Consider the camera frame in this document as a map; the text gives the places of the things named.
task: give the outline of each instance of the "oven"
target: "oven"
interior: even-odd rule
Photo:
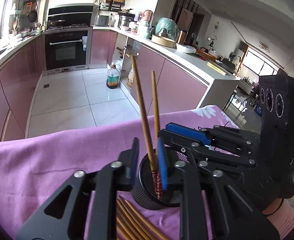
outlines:
[[[89,65],[92,30],[76,29],[52,30],[46,33],[45,60],[48,73],[71,71]]]

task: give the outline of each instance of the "camera lens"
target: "camera lens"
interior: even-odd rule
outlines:
[[[260,101],[262,101],[262,103],[265,103],[265,91],[264,91],[264,89],[260,90]]]
[[[266,106],[269,112],[273,110],[273,93],[270,89],[267,89],[266,93]]]
[[[281,117],[283,115],[283,112],[284,112],[284,101],[283,101],[283,97],[282,97],[281,94],[278,94],[276,96],[275,110],[276,110],[276,114],[277,114],[278,117]]]

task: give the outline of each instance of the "white countertop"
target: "white countertop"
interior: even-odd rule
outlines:
[[[13,54],[15,54],[19,49],[21,49],[23,46],[25,46],[30,41],[34,40],[36,37],[38,37],[40,34],[37,34],[35,36],[29,37],[23,41],[18,42],[15,44],[15,47],[12,47],[10,49],[5,50],[2,54],[0,54],[0,66]]]
[[[227,73],[225,76],[220,74],[216,70],[207,66],[207,61],[201,60],[195,55],[181,53],[174,48],[168,48],[168,47],[158,45],[152,42],[151,40],[142,38],[136,33],[123,31],[115,27],[93,27],[93,30],[111,30],[111,31],[115,31],[120,34],[123,34],[125,36],[128,36],[138,42],[141,42],[142,44],[145,44],[153,48],[154,50],[157,50],[158,52],[164,54],[168,58],[171,58],[172,60],[183,65],[190,71],[194,72],[197,76],[207,81],[209,84],[212,84],[214,80],[240,80],[239,77],[235,77],[230,73]]]

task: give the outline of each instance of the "silver rivet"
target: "silver rivet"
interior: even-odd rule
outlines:
[[[76,171],[75,173],[74,173],[74,176],[76,177],[76,178],[81,178],[81,177],[83,177],[85,175],[85,172],[84,171]]]
[[[175,162],[176,167],[184,167],[186,165],[186,162],[184,161],[177,161]]]
[[[207,165],[208,165],[208,162],[206,162],[206,161],[199,162],[199,166],[201,166],[201,167],[206,167]]]
[[[221,177],[224,173],[220,170],[215,170],[212,172],[214,177]]]
[[[111,163],[111,167],[113,168],[119,168],[122,166],[122,162],[113,162]]]

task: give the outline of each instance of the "pink tablecloth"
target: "pink tablecloth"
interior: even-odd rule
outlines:
[[[153,121],[149,117],[151,134]],[[217,106],[160,116],[161,128],[170,122],[196,129],[227,122],[237,127]],[[141,120],[0,142],[0,224],[14,239],[23,222],[74,171],[100,170],[129,149],[134,137],[140,140],[140,161],[146,153]],[[130,193],[121,194],[133,202]],[[148,211],[135,206],[170,239],[179,238],[179,208]]]

